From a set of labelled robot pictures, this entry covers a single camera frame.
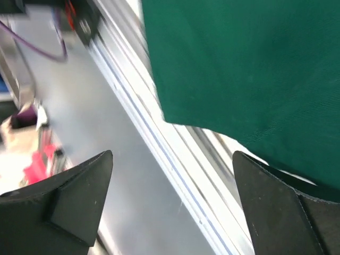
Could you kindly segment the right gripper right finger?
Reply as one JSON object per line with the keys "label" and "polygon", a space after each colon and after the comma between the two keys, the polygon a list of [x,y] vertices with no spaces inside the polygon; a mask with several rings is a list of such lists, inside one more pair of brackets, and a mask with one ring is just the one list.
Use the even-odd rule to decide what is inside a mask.
{"label": "right gripper right finger", "polygon": [[339,254],[339,190],[310,184],[241,151],[232,162],[255,254]]}

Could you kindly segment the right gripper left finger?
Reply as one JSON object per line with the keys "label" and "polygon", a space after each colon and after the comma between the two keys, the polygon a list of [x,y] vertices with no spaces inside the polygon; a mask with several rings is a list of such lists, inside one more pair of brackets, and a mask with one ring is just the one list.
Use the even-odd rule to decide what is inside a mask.
{"label": "right gripper left finger", "polygon": [[1,254],[87,254],[111,180],[110,150],[1,195]]}

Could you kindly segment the green surgical drape cloth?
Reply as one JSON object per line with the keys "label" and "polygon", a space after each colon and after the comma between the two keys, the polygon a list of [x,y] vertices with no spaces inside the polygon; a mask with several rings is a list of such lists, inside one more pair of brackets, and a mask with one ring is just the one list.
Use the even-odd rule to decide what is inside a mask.
{"label": "green surgical drape cloth", "polygon": [[339,1],[142,1],[164,120],[339,201]]}

